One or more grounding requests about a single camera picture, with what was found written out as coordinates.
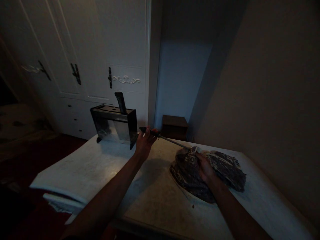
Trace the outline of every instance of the black handle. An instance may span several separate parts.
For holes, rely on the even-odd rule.
[[[76,77],[76,80],[77,80],[78,84],[81,85],[81,80],[80,80],[80,74],[79,74],[78,66],[75,64],[75,67],[76,67],[76,68],[74,68],[73,65],[72,65],[72,63],[70,63],[70,64],[71,64],[71,68],[72,68],[72,71],[73,71],[72,75]]]
[[[40,71],[43,72],[43,73],[47,76],[47,78],[51,81],[51,78],[50,78],[49,74],[47,73],[46,69],[44,68],[44,66],[42,65],[42,63],[40,62],[40,60],[38,60],[38,62],[39,62],[39,64],[40,64],[40,66],[41,66]]]
[[[139,127],[139,129],[140,129],[141,132],[143,132],[143,133],[145,133],[146,130],[147,130],[146,127]],[[150,134],[159,138],[160,135],[161,135],[161,132],[154,132],[154,131],[151,131],[151,130],[150,130]]]
[[[118,100],[121,114],[127,115],[126,104],[124,103],[124,98],[123,98],[122,92],[115,92],[114,95],[116,96],[116,98]]]
[[[110,88],[112,88],[112,75],[111,75],[111,67],[109,67],[109,83],[110,83]]]

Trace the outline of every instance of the door handle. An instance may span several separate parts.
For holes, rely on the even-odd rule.
[[[78,84],[81,85],[81,80],[80,80],[80,74],[79,74],[78,66],[75,64],[75,65],[74,65],[75,67],[74,67],[72,63],[70,63],[70,64],[71,64],[71,68],[72,68],[72,75],[76,77],[76,80],[77,80]]]
[[[110,83],[110,88],[112,88],[112,75],[111,75],[111,67],[109,67],[109,83]]]
[[[41,66],[40,71],[43,72],[47,76],[47,78],[51,81],[51,78],[50,78],[49,74],[47,73],[46,69],[44,68],[44,66],[42,65],[40,60],[38,60],[38,62],[40,64],[40,66]]]

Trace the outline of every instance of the metal rod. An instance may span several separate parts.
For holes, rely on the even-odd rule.
[[[183,147],[183,148],[186,148],[186,149],[190,149],[189,147],[186,147],[186,146],[184,146],[184,145],[182,145],[182,144],[180,144],[180,143],[177,143],[177,142],[175,142],[175,141],[172,141],[171,139],[169,139],[169,138],[166,138],[166,137],[163,137],[163,136],[160,136],[161,138],[163,138],[164,140],[167,140],[167,141],[169,141],[169,142],[172,142],[172,143],[174,143],[174,144],[177,144],[177,145],[179,145],[180,147]]]

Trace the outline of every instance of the hand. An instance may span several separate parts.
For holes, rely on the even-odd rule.
[[[196,152],[196,157],[199,159],[199,175],[202,180],[208,185],[215,177],[214,170],[208,159],[201,153]]]
[[[150,134],[150,126],[147,126],[146,133],[143,134],[143,132],[140,132],[138,136],[137,143],[136,143],[136,151],[134,155],[136,155],[142,161],[147,160],[151,147],[156,140],[157,140],[157,137]]]

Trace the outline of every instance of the decorative carving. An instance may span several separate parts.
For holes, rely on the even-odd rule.
[[[135,84],[136,82],[137,83],[141,82],[139,78],[133,78],[132,80],[129,80],[129,77],[127,75],[124,75],[123,79],[121,79],[121,77],[115,77],[115,76],[113,76],[112,79],[114,81],[118,80],[120,83],[129,83],[129,84]]]
[[[34,66],[29,65],[29,68],[26,66],[21,66],[27,72],[39,73],[41,70],[39,68],[35,68]]]

